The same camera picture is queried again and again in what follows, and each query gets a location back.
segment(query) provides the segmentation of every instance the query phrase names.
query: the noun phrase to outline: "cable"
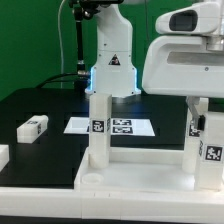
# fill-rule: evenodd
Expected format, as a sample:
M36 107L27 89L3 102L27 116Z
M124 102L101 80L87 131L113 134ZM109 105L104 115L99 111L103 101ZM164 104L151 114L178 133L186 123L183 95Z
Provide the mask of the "cable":
M147 41L148 41L148 44L149 44L149 20L148 20L147 0L145 0L145 24L146 24Z
M49 83L49 82L53 81L54 79L59 79L59 78L63 78L66 76L77 76L77 75L78 74L76 74L76 73L65 73L65 74L55 75L55 76L52 76L52 77L46 79L44 82L40 83L39 85L37 85L36 88L41 89L46 83Z
M67 0L62 0L61 5L58 10L58 35L59 35L59 42L60 42L60 52L61 52L61 74L63 74L65 71L65 61L64 61L64 49L63 49L63 41L62 41L62 32L61 32L61 13L64 4Z
M43 86L46 85L46 84L48 84L48 83L55 83L55 82L60 82L60 83L62 83L62 82L75 82L75 80L71 79L71 80L53 80L53 81L47 81L47 82L44 82L43 83Z

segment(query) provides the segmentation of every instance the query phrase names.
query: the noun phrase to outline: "white plastic casing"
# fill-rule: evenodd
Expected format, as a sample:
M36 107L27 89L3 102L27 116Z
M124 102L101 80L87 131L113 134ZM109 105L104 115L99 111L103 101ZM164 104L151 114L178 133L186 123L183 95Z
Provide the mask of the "white plastic casing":
M213 54L206 45L205 37L156 39L146 56L143 89L149 94L223 98L224 54Z
M116 98L140 94L136 88L137 70L131 61L132 25L116 4L100 10L96 15L97 62L91 70L91 85L86 93L106 93Z
M0 145L0 172L9 162L9 146Z
M195 189L221 190L224 163L224 115L205 113L205 129L195 170Z
M220 4L217 2L202 2L184 9L166 13L156 21L156 30L160 34L212 34L220 26L221 13ZM198 22L194 31L172 31L170 29L170 19L176 13L193 10L197 13Z
M18 143L33 143L47 129L46 115L33 116L17 128Z

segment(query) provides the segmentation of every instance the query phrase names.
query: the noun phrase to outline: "white pillar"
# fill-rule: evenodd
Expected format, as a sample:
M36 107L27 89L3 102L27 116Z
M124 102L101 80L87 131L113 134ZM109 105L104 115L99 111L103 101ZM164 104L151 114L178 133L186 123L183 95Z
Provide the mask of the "white pillar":
M224 161L224 114L205 113L195 170L195 190L220 190Z
M90 97L89 161L93 168L109 165L112 96L93 94Z
M208 111L208 101L208 98L200 98L199 104L196 105L199 115ZM185 172L193 174L195 172L198 148L200 145L200 131L193 127L191 121L192 114L190 110L188 110L182 168Z

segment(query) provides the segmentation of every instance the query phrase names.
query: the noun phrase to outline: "warning label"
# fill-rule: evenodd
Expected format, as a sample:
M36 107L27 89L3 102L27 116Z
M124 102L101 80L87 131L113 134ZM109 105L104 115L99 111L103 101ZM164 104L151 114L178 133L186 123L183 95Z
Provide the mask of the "warning label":
M109 65L121 65L116 54L111 59Z

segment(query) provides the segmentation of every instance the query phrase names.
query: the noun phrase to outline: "white foam block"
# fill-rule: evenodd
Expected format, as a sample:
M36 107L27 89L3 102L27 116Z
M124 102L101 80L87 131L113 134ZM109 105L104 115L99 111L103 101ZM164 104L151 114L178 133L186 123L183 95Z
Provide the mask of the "white foam block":
M0 145L0 172L9 162L9 146Z
M33 143L47 129L48 117L46 115L33 116L17 128L18 143Z

